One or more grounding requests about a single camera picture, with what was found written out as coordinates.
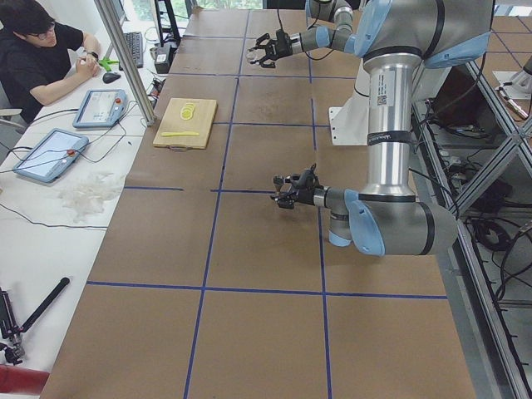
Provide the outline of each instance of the wooden cutting board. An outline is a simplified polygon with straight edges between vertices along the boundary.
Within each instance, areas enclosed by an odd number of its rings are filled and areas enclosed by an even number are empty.
[[[216,100],[172,98],[153,140],[155,147],[184,147],[204,150],[216,113]],[[187,113],[192,110],[187,120]]]

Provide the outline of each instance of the brown table surface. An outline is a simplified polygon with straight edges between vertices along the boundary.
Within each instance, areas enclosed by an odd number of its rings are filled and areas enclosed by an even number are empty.
[[[190,19],[155,112],[216,99],[209,145],[154,148],[146,131],[42,398],[475,397],[433,257],[339,249],[327,211],[269,198],[273,175],[313,162],[323,184],[354,189],[367,168],[365,148],[328,131],[358,60],[248,65],[244,49],[277,25],[269,10]],[[526,62],[508,47],[529,27],[496,19],[487,70]]]

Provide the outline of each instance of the white table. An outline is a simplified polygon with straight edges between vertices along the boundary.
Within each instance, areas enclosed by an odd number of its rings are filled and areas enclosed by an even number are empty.
[[[139,70],[146,88],[153,79],[150,71],[155,71],[149,47],[151,45],[145,43],[145,68]],[[54,104],[43,107],[37,117],[77,108],[90,89],[121,88],[126,91],[128,101],[135,99],[124,72],[121,72],[121,79],[108,85],[101,80],[104,72],[102,69],[98,77],[85,82]],[[17,146],[33,147],[53,128],[77,131],[72,127],[74,116],[74,112],[60,113],[37,121],[28,128]],[[78,158],[51,185],[41,185],[12,172],[0,173],[0,187],[3,189],[0,204],[15,209],[35,222],[108,226],[144,135],[145,121],[138,106],[131,109],[121,126],[123,129],[115,126],[108,132],[77,131],[86,134],[90,141],[99,139],[84,152],[84,156],[90,160],[100,159],[119,142],[98,163]],[[10,154],[0,170],[11,170],[17,161],[16,156]],[[94,201],[87,206],[86,198],[89,195]],[[0,208],[0,287],[9,293],[18,324],[22,325],[26,321],[61,278],[68,277],[71,280],[50,308],[22,335],[22,345],[27,355],[20,367],[51,371],[105,232],[106,229],[48,228],[34,225],[21,216]],[[0,394],[2,399],[24,397]]]

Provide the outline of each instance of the chair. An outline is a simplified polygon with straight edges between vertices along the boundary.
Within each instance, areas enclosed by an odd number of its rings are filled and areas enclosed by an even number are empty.
[[[11,107],[0,83],[0,163],[6,159],[27,129],[27,123],[20,117],[21,112],[21,109]]]
[[[12,108],[0,83],[0,125],[15,129],[22,134],[27,128],[26,122],[20,117],[22,109]]]

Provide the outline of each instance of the touchscreen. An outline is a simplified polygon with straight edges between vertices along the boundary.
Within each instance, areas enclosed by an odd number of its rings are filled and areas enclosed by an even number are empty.
[[[101,123],[109,120],[118,91],[93,91],[78,122]]]
[[[65,156],[67,156],[67,151],[71,150],[79,140],[79,137],[57,131],[48,140],[38,146],[18,166],[18,169],[45,177],[57,162],[64,161]]]

